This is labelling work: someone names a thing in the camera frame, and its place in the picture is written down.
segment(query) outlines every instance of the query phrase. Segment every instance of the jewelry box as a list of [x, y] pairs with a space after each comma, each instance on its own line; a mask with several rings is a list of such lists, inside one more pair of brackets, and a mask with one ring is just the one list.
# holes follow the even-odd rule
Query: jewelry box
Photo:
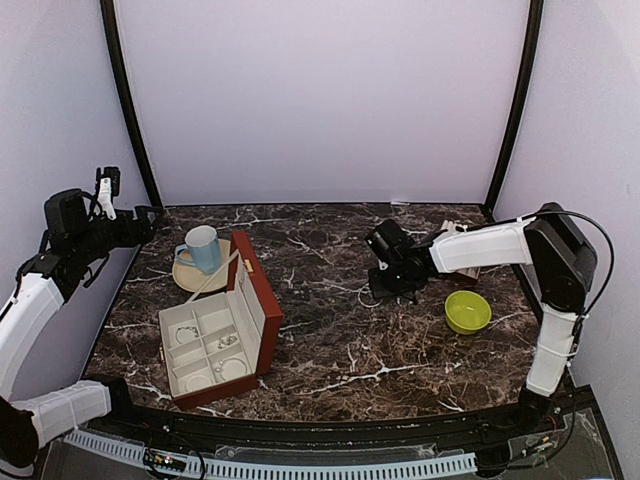
[[227, 290], [159, 313], [171, 396], [181, 409], [258, 387], [282, 311], [246, 232], [233, 232]]

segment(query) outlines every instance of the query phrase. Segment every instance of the dark marble tabletop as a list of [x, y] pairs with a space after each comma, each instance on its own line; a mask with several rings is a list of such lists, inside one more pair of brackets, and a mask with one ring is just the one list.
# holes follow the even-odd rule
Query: dark marble tabletop
[[[135, 261], [97, 339], [87, 374], [123, 376], [138, 405], [177, 410], [160, 362], [158, 311], [191, 295], [171, 276], [173, 250], [208, 224], [221, 238], [246, 230], [284, 312], [271, 371], [260, 388], [191, 413], [281, 421], [410, 418], [516, 401], [538, 323], [510, 267], [484, 269], [475, 286], [432, 280], [407, 300], [375, 302], [366, 288], [377, 260], [363, 237], [394, 218], [412, 235], [442, 222], [484, 221], [477, 206], [389, 204], [176, 207]], [[444, 301], [461, 288], [491, 304], [489, 327], [461, 336]]]

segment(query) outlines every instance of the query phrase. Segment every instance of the bowl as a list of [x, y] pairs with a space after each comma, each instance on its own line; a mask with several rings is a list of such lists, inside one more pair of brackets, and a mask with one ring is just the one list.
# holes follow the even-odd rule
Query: bowl
[[489, 325], [491, 307], [480, 295], [467, 290], [453, 292], [444, 304], [447, 324], [461, 335], [473, 335]]

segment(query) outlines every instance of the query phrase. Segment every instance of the mug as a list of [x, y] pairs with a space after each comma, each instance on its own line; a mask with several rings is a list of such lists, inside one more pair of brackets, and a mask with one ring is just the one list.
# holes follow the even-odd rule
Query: mug
[[[176, 261], [196, 267], [205, 275], [211, 275], [214, 273], [220, 265], [222, 260], [220, 258], [220, 240], [218, 239], [218, 232], [209, 225], [200, 225], [199, 227], [192, 228], [184, 237], [184, 245], [176, 247], [175, 258]], [[180, 253], [184, 250], [189, 250], [193, 261], [185, 260], [180, 256]]]

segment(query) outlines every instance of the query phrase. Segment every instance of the black pole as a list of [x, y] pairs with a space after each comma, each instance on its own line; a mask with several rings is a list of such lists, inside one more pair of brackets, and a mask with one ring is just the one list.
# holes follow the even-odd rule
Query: black pole
[[507, 175], [509, 161], [513, 153], [513, 147], [516, 143], [518, 128], [522, 120], [522, 112], [524, 104], [527, 100], [527, 92], [531, 81], [531, 73], [533, 71], [533, 61], [536, 56], [536, 47], [538, 46], [538, 36], [540, 34], [540, 23], [542, 21], [542, 6], [544, 0], [531, 0], [529, 5], [529, 19], [527, 20], [527, 32], [524, 37], [524, 47], [522, 49], [522, 59], [520, 60], [520, 70], [518, 72], [518, 80], [516, 89], [513, 94], [513, 102], [511, 103], [511, 111], [509, 112], [509, 120], [507, 128], [502, 139], [502, 147], [498, 155], [496, 168], [493, 172], [491, 185], [487, 198], [484, 201], [484, 211], [487, 215], [492, 215], [496, 208], [500, 190]]
[[113, 78], [116, 81], [118, 97], [120, 97], [120, 107], [122, 108], [124, 121], [127, 124], [131, 147], [133, 148], [138, 169], [140, 170], [140, 175], [142, 175], [142, 181], [144, 182], [144, 187], [147, 190], [151, 205], [162, 208], [162, 200], [160, 199], [156, 181], [153, 178], [149, 157], [147, 156], [147, 151], [142, 141], [142, 134], [140, 133], [140, 125], [138, 125], [138, 117], [136, 116], [136, 110], [133, 106], [127, 71], [124, 66], [124, 57], [122, 56], [122, 46], [120, 45], [120, 35], [118, 34], [118, 24], [113, 0], [100, 0], [100, 8], [102, 9], [102, 22], [104, 24], [104, 34], [107, 39], [109, 57], [111, 58]]

